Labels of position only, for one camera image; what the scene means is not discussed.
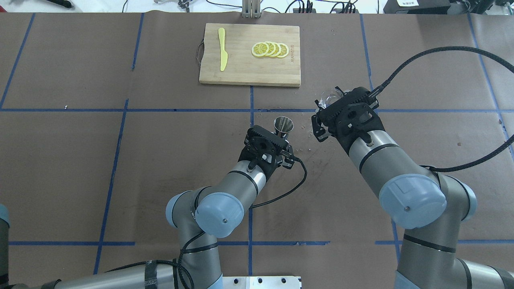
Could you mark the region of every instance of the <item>yellow knife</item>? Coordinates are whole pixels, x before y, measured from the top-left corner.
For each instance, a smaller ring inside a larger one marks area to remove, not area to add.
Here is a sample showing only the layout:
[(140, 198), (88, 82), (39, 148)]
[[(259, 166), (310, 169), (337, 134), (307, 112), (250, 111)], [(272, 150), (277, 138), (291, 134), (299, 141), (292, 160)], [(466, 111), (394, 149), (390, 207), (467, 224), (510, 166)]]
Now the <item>yellow knife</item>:
[(225, 29), (223, 27), (218, 29), (218, 36), (219, 36), (219, 49), (221, 50), (221, 65), (220, 65), (219, 69), (221, 71), (224, 71), (225, 67), (227, 67), (228, 53), (225, 51)]

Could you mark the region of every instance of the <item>metal cup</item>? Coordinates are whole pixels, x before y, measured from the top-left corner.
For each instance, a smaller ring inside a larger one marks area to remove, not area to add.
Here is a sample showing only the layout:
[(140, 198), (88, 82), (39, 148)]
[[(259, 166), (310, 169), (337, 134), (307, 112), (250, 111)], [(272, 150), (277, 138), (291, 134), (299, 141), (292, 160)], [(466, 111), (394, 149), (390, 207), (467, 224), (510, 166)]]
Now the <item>metal cup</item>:
[(273, 125), (275, 126), (275, 134), (283, 139), (287, 139), (287, 136), (295, 127), (292, 120), (285, 116), (277, 117)]

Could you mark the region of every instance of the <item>lemon slice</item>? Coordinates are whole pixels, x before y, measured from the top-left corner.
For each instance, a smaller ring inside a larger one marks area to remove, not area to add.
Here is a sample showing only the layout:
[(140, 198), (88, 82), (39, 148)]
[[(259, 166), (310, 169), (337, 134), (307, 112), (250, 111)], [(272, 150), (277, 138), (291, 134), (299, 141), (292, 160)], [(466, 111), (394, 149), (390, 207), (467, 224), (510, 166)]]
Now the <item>lemon slice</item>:
[(278, 44), (271, 41), (266, 41), (266, 44), (268, 44), (269, 46), (268, 53), (266, 53), (266, 56), (271, 56), (275, 54), (275, 52), (278, 50)]
[(282, 45), (279, 45), (278, 43), (275, 43), (275, 45), (277, 46), (277, 51), (275, 53), (273, 53), (272, 55), (270, 55), (270, 57), (277, 57), (282, 52)]
[(268, 53), (269, 45), (266, 42), (257, 42), (252, 47), (252, 54), (255, 57), (263, 57)]
[(277, 55), (277, 58), (284, 58), (289, 55), (289, 46), (284, 43), (277, 43), (280, 46), (280, 54)]

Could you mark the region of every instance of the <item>cutting board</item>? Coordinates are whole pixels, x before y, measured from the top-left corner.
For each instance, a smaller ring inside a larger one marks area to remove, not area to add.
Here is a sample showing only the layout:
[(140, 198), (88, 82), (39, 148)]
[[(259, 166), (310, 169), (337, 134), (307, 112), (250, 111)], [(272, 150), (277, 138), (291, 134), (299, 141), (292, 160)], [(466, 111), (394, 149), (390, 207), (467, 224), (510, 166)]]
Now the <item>cutting board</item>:
[[(225, 29), (228, 62), (220, 71), (218, 29)], [(284, 58), (255, 57), (252, 47), (257, 42), (281, 42), (289, 46)], [(301, 83), (300, 28), (298, 26), (219, 24), (205, 25), (205, 52), (201, 60), (200, 83), (293, 86)]]

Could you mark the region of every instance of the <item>white label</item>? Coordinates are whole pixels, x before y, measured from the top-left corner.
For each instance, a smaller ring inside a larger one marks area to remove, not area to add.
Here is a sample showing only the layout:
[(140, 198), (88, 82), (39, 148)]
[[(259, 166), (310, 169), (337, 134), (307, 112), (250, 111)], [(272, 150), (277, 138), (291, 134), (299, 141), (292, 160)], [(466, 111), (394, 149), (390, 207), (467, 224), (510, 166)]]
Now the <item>white label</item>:
[(400, 7), (413, 7), (413, 6), (419, 6), (417, 0), (396, 0), (398, 2), (398, 5)]

